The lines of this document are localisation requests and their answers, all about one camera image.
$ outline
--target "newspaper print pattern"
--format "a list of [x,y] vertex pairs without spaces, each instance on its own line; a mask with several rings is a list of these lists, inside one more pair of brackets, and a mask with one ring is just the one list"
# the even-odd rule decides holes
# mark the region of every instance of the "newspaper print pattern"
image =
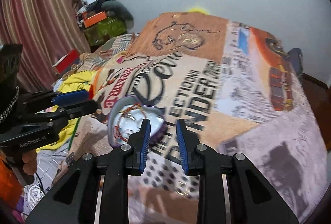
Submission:
[[318,125],[296,77],[302,100],[292,111],[220,144],[219,152],[242,152],[294,211],[300,223],[313,212],[327,188],[326,150]]
[[214,109],[242,119],[264,123],[282,115],[259,91],[249,52],[249,27],[229,22]]
[[185,199],[198,200],[199,197],[199,176],[186,176],[181,165],[169,161],[154,152],[148,152],[146,169],[140,176],[128,176],[128,211],[130,223],[172,223],[183,224],[183,222],[154,211],[156,206],[170,206],[165,204],[163,199],[158,202],[149,201],[145,206],[143,194],[140,189],[160,189],[166,191],[166,195],[176,199],[180,194]]

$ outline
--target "yellow cloth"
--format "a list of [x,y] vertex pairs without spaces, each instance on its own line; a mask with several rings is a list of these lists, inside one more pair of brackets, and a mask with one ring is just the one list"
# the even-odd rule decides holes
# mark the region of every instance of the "yellow cloth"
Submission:
[[202,14],[209,14],[209,12],[206,9],[203,9],[201,7],[193,7],[189,11],[189,13],[202,13]]
[[[58,91],[62,93],[73,92],[81,89],[89,91],[91,87],[91,80],[94,74],[95,71],[74,73],[62,82]],[[52,111],[55,111],[57,108],[57,105],[53,106]],[[57,142],[37,148],[36,151],[39,152],[42,149],[56,150],[61,147],[72,136],[77,120],[78,118],[70,119],[68,121],[68,125],[60,131],[59,140]]]
[[65,81],[62,82],[58,91],[62,93],[73,92],[75,90],[84,89],[86,91],[90,90],[91,80],[95,71],[84,71],[74,73],[69,76]]

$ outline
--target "orange box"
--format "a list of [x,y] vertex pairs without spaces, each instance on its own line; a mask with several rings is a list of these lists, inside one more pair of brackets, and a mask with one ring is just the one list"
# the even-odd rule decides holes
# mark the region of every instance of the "orange box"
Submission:
[[106,12],[97,13],[89,18],[84,19],[84,26],[85,28],[92,26],[95,23],[107,18]]

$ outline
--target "orange cloth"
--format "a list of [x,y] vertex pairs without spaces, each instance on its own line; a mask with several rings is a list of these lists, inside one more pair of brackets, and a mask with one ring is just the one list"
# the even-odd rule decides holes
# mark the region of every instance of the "orange cloth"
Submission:
[[22,186],[13,171],[9,170],[0,158],[0,198],[10,207],[16,208]]

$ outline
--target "blue object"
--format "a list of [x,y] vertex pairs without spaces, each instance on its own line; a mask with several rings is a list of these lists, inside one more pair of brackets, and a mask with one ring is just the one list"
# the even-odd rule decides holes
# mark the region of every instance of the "blue object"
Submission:
[[239,30],[239,40],[238,40],[238,47],[246,54],[248,55],[248,41],[247,41],[247,35],[245,34],[243,29]]
[[145,135],[144,135],[144,141],[143,146],[140,151],[140,166],[139,170],[141,173],[144,172],[144,169],[146,168],[146,162],[147,162],[147,153],[148,153],[148,146],[149,146],[149,139],[151,136],[151,122],[148,121]]
[[53,99],[53,104],[58,106],[71,105],[77,102],[86,101],[89,98],[89,93],[84,90],[76,90],[74,92],[62,93]]
[[183,137],[183,132],[180,127],[179,122],[176,122],[176,135],[177,135],[177,142],[179,147],[179,154],[180,154],[180,160],[182,164],[182,168],[185,172],[185,174],[188,173],[188,158],[187,158],[187,150],[186,145]]
[[302,66],[302,50],[300,48],[292,48],[288,53],[290,62],[292,63],[293,69],[297,75],[300,77],[303,74]]

